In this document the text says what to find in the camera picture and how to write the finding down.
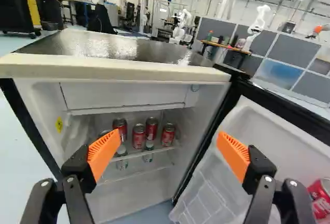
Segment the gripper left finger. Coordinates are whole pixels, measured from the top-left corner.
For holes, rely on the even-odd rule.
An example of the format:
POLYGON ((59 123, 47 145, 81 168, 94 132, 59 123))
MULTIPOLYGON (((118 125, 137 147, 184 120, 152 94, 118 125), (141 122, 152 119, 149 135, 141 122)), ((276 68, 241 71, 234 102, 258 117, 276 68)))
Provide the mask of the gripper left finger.
POLYGON ((37 182, 29 195, 21 223, 57 223, 65 205, 70 223, 94 223, 86 194, 96 188, 121 144, 114 129, 90 145, 82 145, 61 167, 63 178, 46 178, 37 182))

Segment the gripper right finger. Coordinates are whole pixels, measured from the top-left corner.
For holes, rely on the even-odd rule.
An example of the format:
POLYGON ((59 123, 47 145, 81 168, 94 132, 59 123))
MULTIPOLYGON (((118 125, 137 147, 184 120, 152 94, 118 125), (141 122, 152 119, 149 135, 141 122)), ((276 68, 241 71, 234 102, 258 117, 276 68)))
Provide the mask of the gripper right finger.
POLYGON ((316 223, 307 188, 294 179, 276 180, 277 167, 254 145, 245 146, 220 132, 216 146, 252 196, 244 223, 268 223, 272 206, 276 206, 281 223, 316 223))

